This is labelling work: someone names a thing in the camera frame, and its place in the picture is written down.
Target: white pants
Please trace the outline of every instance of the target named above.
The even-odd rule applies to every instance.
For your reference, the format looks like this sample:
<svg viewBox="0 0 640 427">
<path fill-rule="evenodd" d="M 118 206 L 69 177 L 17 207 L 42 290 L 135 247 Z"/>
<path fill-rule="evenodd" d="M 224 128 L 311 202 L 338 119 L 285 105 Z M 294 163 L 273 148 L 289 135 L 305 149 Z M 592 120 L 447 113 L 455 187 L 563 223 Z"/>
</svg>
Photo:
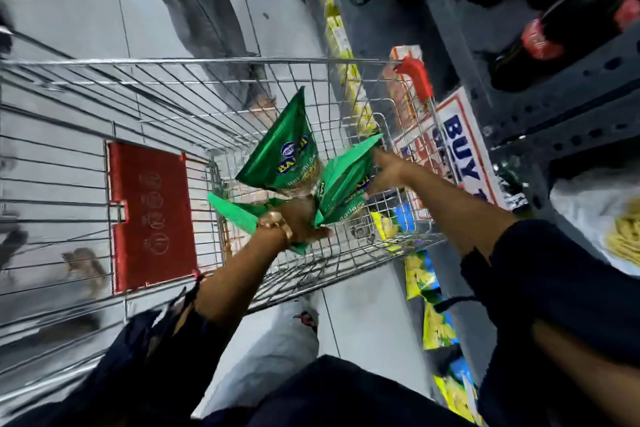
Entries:
<svg viewBox="0 0 640 427">
<path fill-rule="evenodd" d="M 318 356 L 317 312 L 306 298 L 281 304 L 271 326 L 216 387 L 202 416 L 255 407 Z"/>
</svg>

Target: grey floor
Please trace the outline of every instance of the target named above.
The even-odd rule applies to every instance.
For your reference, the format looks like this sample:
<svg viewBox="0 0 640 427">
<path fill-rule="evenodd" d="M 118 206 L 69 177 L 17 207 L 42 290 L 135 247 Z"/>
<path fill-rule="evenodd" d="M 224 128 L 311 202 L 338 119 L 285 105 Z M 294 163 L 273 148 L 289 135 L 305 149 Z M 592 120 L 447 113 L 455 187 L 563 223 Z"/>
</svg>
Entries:
<svg viewBox="0 0 640 427">
<path fill-rule="evenodd" d="M 20 32 L 78 58 L 190 56 L 160 0 L 4 1 Z M 250 51 L 265 57 L 324 56 L 314 22 L 300 0 L 231 1 Z M 0 275 L 0 288 L 7 280 Z M 390 266 L 326 287 L 314 300 L 320 313 L 322 353 L 348 359 L 429 395 L 428 372 L 404 304 L 404 284 Z M 134 303 L 130 312 L 144 308 L 145 303 Z M 272 319 L 273 310 L 267 309 L 243 320 L 208 394 L 268 329 Z"/>
</svg>

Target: wire basket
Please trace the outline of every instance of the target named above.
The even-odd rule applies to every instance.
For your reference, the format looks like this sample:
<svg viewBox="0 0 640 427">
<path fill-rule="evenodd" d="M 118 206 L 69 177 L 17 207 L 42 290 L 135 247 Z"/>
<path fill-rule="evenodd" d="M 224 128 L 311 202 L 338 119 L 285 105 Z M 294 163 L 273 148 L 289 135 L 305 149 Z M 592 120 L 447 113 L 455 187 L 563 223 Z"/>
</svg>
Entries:
<svg viewBox="0 0 640 427">
<path fill-rule="evenodd" d="M 234 177 L 302 85 L 324 162 L 372 131 L 385 134 L 387 148 L 404 137 L 398 124 L 404 109 L 389 98 L 389 79 L 382 77 L 387 61 L 74 60 L 15 36 L 20 59 L 0 60 L 0 232 L 6 236 L 0 253 L 0 410 L 5 413 L 30 397 L 62 394 L 62 386 L 95 365 L 128 317 L 165 305 L 193 283 L 193 276 L 178 277 L 115 292 L 113 229 L 126 221 L 127 212 L 123 203 L 113 202 L 108 142 L 183 157 L 197 266 L 208 273 L 223 266 L 247 237 L 209 206 L 207 194 L 222 191 L 244 202 L 272 195 Z M 259 76 L 217 78 L 221 65 L 229 74 L 242 66 Z M 356 65 L 357 85 L 349 80 Z M 220 98 L 249 84 L 262 91 L 263 102 L 275 101 L 275 108 L 243 109 L 240 98 L 229 105 Z M 436 122 L 420 125 L 414 127 L 424 149 L 430 149 L 422 157 L 450 175 L 446 149 L 429 137 Z M 402 206 L 412 209 L 412 233 L 381 236 L 381 217 Z M 333 228 L 333 236 L 310 246 L 306 255 L 278 256 L 250 312 L 444 239 L 428 214 L 410 208 L 408 195 L 397 189 L 371 198 Z"/>
</svg>

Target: gold watch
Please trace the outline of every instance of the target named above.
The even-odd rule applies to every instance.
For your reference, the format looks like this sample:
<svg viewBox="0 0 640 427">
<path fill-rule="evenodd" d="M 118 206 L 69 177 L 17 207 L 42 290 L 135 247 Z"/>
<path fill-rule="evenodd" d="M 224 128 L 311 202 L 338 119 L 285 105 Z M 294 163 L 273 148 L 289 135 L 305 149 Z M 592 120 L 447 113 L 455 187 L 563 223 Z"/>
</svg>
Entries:
<svg viewBox="0 0 640 427">
<path fill-rule="evenodd" d="M 258 226 L 262 228 L 279 228 L 287 235 L 287 243 L 291 244 L 293 232 L 284 216 L 279 211 L 268 211 L 258 218 Z"/>
</svg>

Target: shelf hole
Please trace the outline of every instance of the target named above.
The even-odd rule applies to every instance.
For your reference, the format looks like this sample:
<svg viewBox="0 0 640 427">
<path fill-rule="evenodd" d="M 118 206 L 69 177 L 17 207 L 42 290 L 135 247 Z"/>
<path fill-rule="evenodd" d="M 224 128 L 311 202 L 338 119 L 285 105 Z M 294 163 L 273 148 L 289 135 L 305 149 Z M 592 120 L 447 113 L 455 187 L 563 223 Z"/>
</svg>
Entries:
<svg viewBox="0 0 640 427">
<path fill-rule="evenodd" d="M 620 57 L 613 58 L 608 60 L 606 63 L 604 63 L 604 69 L 608 69 L 611 71 L 617 68 L 618 66 L 620 66 L 621 64 L 622 64 L 622 58 Z"/>
</svg>

